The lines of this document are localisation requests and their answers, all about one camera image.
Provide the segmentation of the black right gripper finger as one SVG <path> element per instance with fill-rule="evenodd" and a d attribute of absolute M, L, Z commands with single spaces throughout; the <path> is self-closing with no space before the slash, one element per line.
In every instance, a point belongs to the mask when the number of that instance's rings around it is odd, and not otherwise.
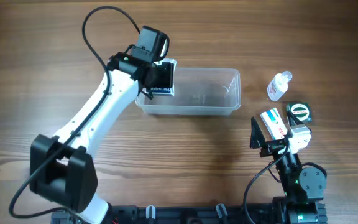
<path fill-rule="evenodd" d="M 292 111 L 287 111 L 287 120 L 289 126 L 296 126 L 296 125 L 302 125 L 303 122 L 300 121 Z"/>
<path fill-rule="evenodd" d="M 265 146 L 265 138 L 257 120 L 251 118 L 250 148 L 259 149 Z"/>

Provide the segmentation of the white Panadol caplets box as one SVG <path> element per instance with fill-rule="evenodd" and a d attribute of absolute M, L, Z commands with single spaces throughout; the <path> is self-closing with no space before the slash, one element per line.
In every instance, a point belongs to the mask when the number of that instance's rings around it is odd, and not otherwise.
<path fill-rule="evenodd" d="M 273 140 L 283 139 L 285 137 L 288 129 L 276 108 L 262 112 L 260 117 L 267 127 Z"/>

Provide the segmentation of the white Hansaplast plaster box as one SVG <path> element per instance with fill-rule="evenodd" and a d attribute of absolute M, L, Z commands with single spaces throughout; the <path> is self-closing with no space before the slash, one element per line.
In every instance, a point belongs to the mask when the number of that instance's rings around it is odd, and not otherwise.
<path fill-rule="evenodd" d="M 173 75 L 176 68 L 176 62 L 163 61 L 155 63 L 155 74 L 157 80 L 151 88 L 146 89 L 150 96 L 174 96 Z"/>

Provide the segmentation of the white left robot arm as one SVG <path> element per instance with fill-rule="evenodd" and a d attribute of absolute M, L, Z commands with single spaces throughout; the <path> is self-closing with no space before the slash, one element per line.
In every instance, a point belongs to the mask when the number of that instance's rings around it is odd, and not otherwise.
<path fill-rule="evenodd" d="M 52 137 L 38 135 L 30 147 L 30 191 L 57 203 L 85 223 L 113 223 L 111 204 L 97 193 L 93 159 L 100 142 L 123 110 L 152 89 L 171 87 L 168 45 L 149 50 L 132 45 L 104 64 L 104 77 L 73 119 Z"/>

